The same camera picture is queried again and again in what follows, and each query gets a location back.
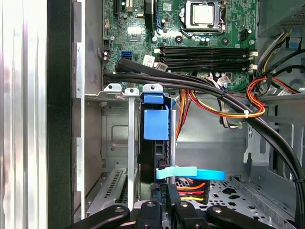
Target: ram slot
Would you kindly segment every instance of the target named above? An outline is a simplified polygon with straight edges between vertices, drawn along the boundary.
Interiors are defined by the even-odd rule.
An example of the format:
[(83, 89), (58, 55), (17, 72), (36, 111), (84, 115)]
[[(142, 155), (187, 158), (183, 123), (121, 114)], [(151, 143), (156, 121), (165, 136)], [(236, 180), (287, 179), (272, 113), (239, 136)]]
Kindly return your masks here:
[(163, 46), (160, 48), (161, 57), (171, 58), (209, 58), (209, 59), (245, 59), (247, 49)]
[(241, 61), (218, 61), (218, 60), (190, 60), (190, 59), (168, 59), (162, 58), (161, 62), (168, 66), (171, 71), (194, 71), (200, 66), (211, 68), (214, 71), (244, 72), (248, 62)]

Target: black cable bundle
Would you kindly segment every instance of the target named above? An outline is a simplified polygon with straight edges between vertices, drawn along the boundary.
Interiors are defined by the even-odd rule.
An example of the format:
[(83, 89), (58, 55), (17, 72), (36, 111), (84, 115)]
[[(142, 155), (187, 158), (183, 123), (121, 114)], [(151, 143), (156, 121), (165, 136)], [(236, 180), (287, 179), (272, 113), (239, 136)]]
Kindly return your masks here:
[[(189, 75), (162, 72), (126, 59), (119, 60), (117, 67), (138, 74), (111, 73), (104, 71), (104, 76), (111, 82), (129, 82), (139, 84), (159, 83), (167, 88), (199, 91), (215, 96), (238, 113), (243, 114), (245, 110), (252, 112), (246, 105), (231, 95), (213, 87), (204, 79), (199, 79)], [(270, 127), (262, 118), (247, 118), (246, 121), (279, 153), (289, 168), (293, 179), (295, 180), (297, 193), (295, 226), (298, 229), (305, 229), (305, 175), (296, 154), (283, 137)]]

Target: light blue strap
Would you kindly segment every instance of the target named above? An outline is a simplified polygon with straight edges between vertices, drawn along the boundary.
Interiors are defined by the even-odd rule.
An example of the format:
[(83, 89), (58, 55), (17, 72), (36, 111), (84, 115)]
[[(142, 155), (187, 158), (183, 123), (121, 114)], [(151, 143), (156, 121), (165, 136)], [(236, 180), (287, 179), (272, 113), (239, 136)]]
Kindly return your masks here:
[(167, 167), (165, 169), (156, 169), (157, 180), (167, 177), (185, 177), (197, 176), (197, 167)]
[(198, 169), (196, 176), (184, 176), (190, 179), (198, 180), (224, 180), (225, 172), (220, 170)]

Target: cable tie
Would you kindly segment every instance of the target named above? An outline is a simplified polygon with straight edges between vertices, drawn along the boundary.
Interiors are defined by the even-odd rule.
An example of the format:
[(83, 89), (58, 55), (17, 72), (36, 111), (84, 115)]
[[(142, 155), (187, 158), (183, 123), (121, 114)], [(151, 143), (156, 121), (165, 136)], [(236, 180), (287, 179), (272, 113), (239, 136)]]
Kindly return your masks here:
[(218, 99), (221, 100), (226, 94), (227, 94), (227, 91), (224, 91), (224, 92), (222, 93), (222, 95), (221, 95)]
[(244, 110), (244, 114), (245, 114), (245, 118), (249, 117), (249, 111), (248, 110)]
[(293, 180), (295, 183), (305, 183), (305, 179)]

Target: screw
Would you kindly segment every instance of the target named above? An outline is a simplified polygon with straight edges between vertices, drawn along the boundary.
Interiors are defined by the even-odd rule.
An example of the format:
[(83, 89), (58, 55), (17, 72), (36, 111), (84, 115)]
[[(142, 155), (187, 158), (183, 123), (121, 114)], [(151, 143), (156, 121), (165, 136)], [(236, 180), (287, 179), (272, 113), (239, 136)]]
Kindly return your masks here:
[(150, 203), (148, 203), (148, 204), (147, 204), (147, 206), (149, 206), (149, 207), (154, 207), (154, 206), (155, 206), (155, 204), (154, 204), (154, 203), (152, 203), (152, 202), (150, 202)]
[(181, 202), (180, 205), (181, 205), (182, 207), (185, 207), (185, 208), (186, 208), (187, 206), (189, 206), (189, 204), (188, 204), (187, 202)]
[(214, 207), (213, 208), (213, 211), (216, 212), (216, 213), (221, 213), (221, 209), (220, 208), (217, 208), (217, 207)]
[(115, 210), (115, 212), (123, 212), (124, 211), (124, 209), (122, 209), (122, 208), (117, 208), (116, 210)]

